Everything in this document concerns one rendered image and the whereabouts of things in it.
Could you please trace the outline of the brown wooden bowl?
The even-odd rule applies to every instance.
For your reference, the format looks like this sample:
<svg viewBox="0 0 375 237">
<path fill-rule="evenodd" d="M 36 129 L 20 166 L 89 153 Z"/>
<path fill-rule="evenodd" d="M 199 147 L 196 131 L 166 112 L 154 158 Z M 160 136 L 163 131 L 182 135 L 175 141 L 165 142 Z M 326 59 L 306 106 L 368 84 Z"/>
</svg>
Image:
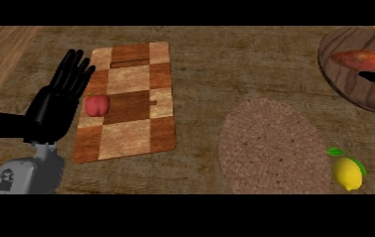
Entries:
<svg viewBox="0 0 375 237">
<path fill-rule="evenodd" d="M 359 108 L 375 112 L 375 82 L 331 59 L 336 53 L 359 50 L 375 51 L 375 27 L 343 27 L 331 31 L 320 43 L 318 64 L 339 95 Z"/>
</svg>

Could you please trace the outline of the yellow lemon with leaves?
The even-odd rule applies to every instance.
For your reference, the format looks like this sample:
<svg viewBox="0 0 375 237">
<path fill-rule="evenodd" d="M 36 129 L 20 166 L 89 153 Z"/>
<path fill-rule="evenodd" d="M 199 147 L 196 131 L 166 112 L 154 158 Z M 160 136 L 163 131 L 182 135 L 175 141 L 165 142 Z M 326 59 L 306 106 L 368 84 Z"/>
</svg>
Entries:
<svg viewBox="0 0 375 237">
<path fill-rule="evenodd" d="M 339 148 L 330 148 L 327 153 L 330 156 L 337 157 L 333 174 L 339 184 L 348 191 L 359 189 L 364 184 L 364 178 L 368 175 L 364 164 Z"/>
</svg>

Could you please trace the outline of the brown woven oval placemat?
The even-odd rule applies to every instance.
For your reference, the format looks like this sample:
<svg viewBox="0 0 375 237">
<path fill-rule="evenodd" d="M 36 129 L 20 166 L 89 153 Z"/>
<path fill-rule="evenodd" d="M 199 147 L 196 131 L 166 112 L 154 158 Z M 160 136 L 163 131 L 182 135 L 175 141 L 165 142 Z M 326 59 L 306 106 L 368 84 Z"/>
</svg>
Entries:
<svg viewBox="0 0 375 237">
<path fill-rule="evenodd" d="M 222 126 L 219 158 L 237 194 L 321 194 L 331 162 L 318 130 L 302 113 L 269 98 L 246 100 Z"/>
</svg>

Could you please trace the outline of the red bell pepper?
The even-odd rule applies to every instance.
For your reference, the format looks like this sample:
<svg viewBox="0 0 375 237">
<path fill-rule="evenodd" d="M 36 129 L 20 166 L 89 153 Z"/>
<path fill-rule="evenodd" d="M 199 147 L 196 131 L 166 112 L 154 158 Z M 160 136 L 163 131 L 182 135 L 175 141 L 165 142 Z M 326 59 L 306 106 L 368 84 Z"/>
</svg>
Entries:
<svg viewBox="0 0 375 237">
<path fill-rule="evenodd" d="M 107 95 L 94 95 L 86 99 L 86 112 L 91 117 L 103 117 L 110 110 L 110 97 Z"/>
</svg>

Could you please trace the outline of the checkered wooden cutting board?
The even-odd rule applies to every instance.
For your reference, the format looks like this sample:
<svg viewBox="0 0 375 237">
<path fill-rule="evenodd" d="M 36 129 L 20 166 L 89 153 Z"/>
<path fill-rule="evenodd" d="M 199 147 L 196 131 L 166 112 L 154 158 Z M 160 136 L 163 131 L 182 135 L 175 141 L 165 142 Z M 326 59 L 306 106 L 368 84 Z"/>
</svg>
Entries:
<svg viewBox="0 0 375 237">
<path fill-rule="evenodd" d="M 169 152 L 176 148 L 170 46 L 166 42 L 94 50 L 97 71 L 83 96 L 75 146 L 77 164 Z M 106 116 L 86 99 L 110 97 Z"/>
</svg>

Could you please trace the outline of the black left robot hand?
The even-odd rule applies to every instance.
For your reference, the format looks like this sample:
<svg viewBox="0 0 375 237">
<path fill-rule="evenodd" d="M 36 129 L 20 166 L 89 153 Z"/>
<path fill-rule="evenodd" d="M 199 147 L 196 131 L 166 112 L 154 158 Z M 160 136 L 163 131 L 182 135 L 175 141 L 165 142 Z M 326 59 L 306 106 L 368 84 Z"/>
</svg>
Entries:
<svg viewBox="0 0 375 237">
<path fill-rule="evenodd" d="M 0 112 L 0 138 L 55 144 L 69 134 L 80 100 L 95 73 L 83 50 L 69 50 L 51 83 L 41 89 L 24 115 Z"/>
</svg>

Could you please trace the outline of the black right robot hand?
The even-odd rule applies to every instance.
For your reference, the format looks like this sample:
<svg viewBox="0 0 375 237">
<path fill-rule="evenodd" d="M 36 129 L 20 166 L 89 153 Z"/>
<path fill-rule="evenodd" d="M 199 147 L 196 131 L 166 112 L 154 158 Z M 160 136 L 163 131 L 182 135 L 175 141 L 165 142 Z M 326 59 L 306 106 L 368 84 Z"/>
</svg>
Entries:
<svg viewBox="0 0 375 237">
<path fill-rule="evenodd" d="M 375 72 L 374 71 L 361 71 L 359 75 L 368 79 L 371 82 L 375 82 Z"/>
</svg>

